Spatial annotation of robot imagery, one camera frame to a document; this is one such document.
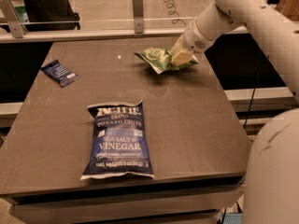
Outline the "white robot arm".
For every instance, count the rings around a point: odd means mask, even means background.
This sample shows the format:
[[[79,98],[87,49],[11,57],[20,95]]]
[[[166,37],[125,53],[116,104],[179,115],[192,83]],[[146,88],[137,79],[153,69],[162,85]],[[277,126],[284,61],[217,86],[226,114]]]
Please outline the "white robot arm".
[[[257,88],[284,86],[299,93],[298,24],[267,0],[214,0],[186,27],[171,49],[171,64],[188,62],[221,35],[245,26],[260,48]],[[268,120],[251,146],[242,224],[299,224],[299,111]]]

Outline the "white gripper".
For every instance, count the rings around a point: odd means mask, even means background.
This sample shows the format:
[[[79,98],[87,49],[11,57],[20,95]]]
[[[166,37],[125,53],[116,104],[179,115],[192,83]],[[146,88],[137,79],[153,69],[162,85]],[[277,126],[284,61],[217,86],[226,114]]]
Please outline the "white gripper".
[[[192,59],[192,52],[190,50],[205,52],[214,42],[215,38],[210,35],[207,26],[199,18],[196,18],[190,22],[183,35],[178,38],[174,46],[170,49],[172,53],[170,63],[174,66],[185,64]]]

